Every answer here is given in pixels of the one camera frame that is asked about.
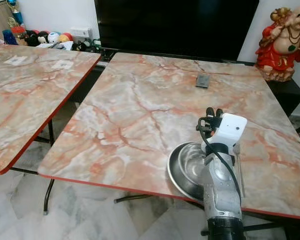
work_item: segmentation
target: stainless steel bowl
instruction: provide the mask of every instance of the stainless steel bowl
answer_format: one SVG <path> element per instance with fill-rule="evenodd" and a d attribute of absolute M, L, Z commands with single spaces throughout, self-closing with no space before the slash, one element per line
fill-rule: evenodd
<path fill-rule="evenodd" d="M 188 198 L 203 202 L 204 188 L 200 174 L 204 168 L 201 144 L 185 142 L 178 145 L 168 159 L 168 174 L 176 188 Z"/>

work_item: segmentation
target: television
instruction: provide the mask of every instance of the television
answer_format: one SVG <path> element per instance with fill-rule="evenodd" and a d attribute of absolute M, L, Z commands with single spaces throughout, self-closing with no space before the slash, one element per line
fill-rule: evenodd
<path fill-rule="evenodd" d="M 237 60 L 259 0 L 94 0 L 103 48 Z"/>

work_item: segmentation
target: red robe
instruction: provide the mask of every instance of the red robe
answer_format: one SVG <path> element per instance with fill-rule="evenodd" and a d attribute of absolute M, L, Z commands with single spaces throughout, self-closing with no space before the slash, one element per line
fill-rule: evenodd
<path fill-rule="evenodd" d="M 271 31 L 276 27 L 275 23 L 265 28 L 262 32 L 264 38 L 270 36 Z M 294 60 L 300 62 L 300 50 L 291 54 L 280 54 L 274 48 L 274 43 L 271 42 L 266 47 L 260 47 L 256 52 L 258 58 L 256 64 L 259 67 L 271 66 L 277 71 L 285 71 L 287 68 L 294 67 Z"/>

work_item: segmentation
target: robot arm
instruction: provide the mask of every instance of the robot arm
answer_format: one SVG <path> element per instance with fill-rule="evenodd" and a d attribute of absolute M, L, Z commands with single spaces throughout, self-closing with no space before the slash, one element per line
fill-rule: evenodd
<path fill-rule="evenodd" d="M 231 155 L 234 154 L 234 145 L 245 129 L 247 119 L 223 113 L 220 109 L 217 110 L 217 116 L 214 116 L 211 109 L 207 109 L 207 117 L 200 118 L 197 126 L 204 140 L 201 149 L 205 153 L 205 168 L 201 177 L 208 239 L 242 240 L 245 238 L 240 189 L 235 179 Z M 205 127 L 201 126 L 201 119 L 205 120 Z"/>

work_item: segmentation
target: red table edge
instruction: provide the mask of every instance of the red table edge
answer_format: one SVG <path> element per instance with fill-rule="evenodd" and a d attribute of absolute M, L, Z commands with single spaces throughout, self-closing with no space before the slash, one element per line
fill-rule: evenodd
<path fill-rule="evenodd" d="M 73 89 L 68 93 L 68 95 L 62 100 L 62 102 L 56 107 L 56 109 L 50 114 L 50 116 L 44 121 L 44 123 L 38 128 L 38 130 L 33 134 L 33 136 L 26 142 L 26 144 L 21 148 L 21 150 L 15 155 L 12 161 L 2 170 L 0 170 L 0 175 L 5 174 L 10 170 L 10 168 L 17 162 L 17 160 L 21 157 L 21 155 L 27 150 L 30 144 L 35 140 L 35 138 L 41 133 L 41 131 L 46 127 L 48 122 L 56 115 L 56 113 L 60 110 L 60 108 L 66 103 L 66 101 L 70 98 L 70 96 L 74 93 L 74 91 L 79 87 L 79 85 L 86 79 L 92 69 L 99 62 L 101 55 L 94 62 L 92 67 L 86 72 L 86 74 L 81 78 L 81 80 L 73 87 Z"/>
<path fill-rule="evenodd" d="M 196 203 L 195 200 L 187 198 L 186 196 L 174 196 L 174 195 L 169 195 L 169 194 L 164 194 L 164 193 L 142 191 L 142 190 L 121 187 L 121 186 L 113 186 L 113 185 L 94 183 L 94 182 L 89 182 L 89 181 L 74 180 L 74 179 L 62 178 L 62 177 L 57 177 L 57 176 L 48 176 L 48 175 L 41 174 L 40 172 L 39 172 L 39 175 L 44 178 L 47 178 L 47 179 L 55 179 L 55 180 L 72 182 L 72 183 L 77 183 L 77 184 L 86 184 L 86 185 L 92 185 L 92 186 L 98 186 L 98 187 L 104 187 L 104 188 L 110 188 L 110 189 L 118 189 L 118 190 L 128 191 L 128 192 L 137 193 L 137 194 L 148 194 L 148 195 L 159 196 L 159 197 L 168 197 L 168 198 L 179 199 L 179 200 Z M 264 210 L 258 210 L 258 209 L 248 208 L 248 207 L 242 207 L 241 210 L 243 212 L 251 212 L 251 213 L 257 213 L 257 214 L 264 214 L 264 215 L 278 216 L 278 217 L 300 220 L 300 216 L 292 215 L 292 214 L 284 214 L 284 213 L 273 212 L 273 211 L 264 211 Z"/>

